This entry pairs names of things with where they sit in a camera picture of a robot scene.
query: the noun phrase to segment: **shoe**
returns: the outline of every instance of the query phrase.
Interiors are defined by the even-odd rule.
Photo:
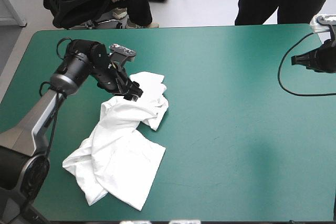
[[[155,22],[152,22],[147,26],[139,26],[139,25],[133,23],[132,21],[130,21],[130,19],[127,19],[127,22],[126,22],[126,25],[125,25],[126,29],[158,28],[158,27],[159,27],[159,23],[155,23]]]
[[[125,18],[127,15],[127,8],[115,8],[112,10],[112,16],[115,19]]]

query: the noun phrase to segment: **green tabletop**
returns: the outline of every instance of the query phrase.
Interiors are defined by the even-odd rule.
[[[38,101],[40,83],[60,64],[55,47],[63,37],[136,50],[128,74],[165,75],[170,107],[157,132],[138,128],[166,147],[143,210],[110,194],[89,207],[61,164],[111,97],[90,77],[60,109],[51,169],[34,206],[50,220],[71,221],[331,220],[336,98],[294,97],[277,83],[282,55],[310,32],[308,25],[271,25],[36,33],[0,105],[0,131]],[[320,44],[311,36],[293,53]],[[298,92],[336,90],[334,75],[292,67],[290,59],[282,76]]]

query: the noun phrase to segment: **office chair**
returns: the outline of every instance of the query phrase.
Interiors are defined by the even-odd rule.
[[[117,22],[116,28],[122,28],[122,23],[116,19],[96,21],[102,14],[114,8],[110,4],[110,0],[43,0],[44,8],[50,10],[54,16],[52,24],[65,29],[93,29],[108,22]]]

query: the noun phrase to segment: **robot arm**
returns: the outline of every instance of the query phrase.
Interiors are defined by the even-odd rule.
[[[123,67],[136,52],[117,44],[110,50],[108,54],[105,45],[96,41],[71,40],[50,78],[49,90],[15,127],[0,134],[1,224],[49,223],[31,206],[49,171],[45,132],[65,98],[75,94],[89,75],[98,87],[127,100],[142,95]]]

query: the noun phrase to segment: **white floor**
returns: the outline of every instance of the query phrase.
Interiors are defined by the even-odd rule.
[[[43,8],[43,0],[14,0],[14,2],[28,25],[22,30],[0,76],[0,101],[32,35],[39,30],[55,29],[52,26],[51,13]],[[160,27],[227,26],[234,24],[238,12],[237,2],[238,0],[167,0],[151,1],[150,6],[153,19],[160,23]],[[321,13],[336,13],[335,3],[336,0],[327,0]],[[275,23],[276,14],[273,14],[266,24]]]

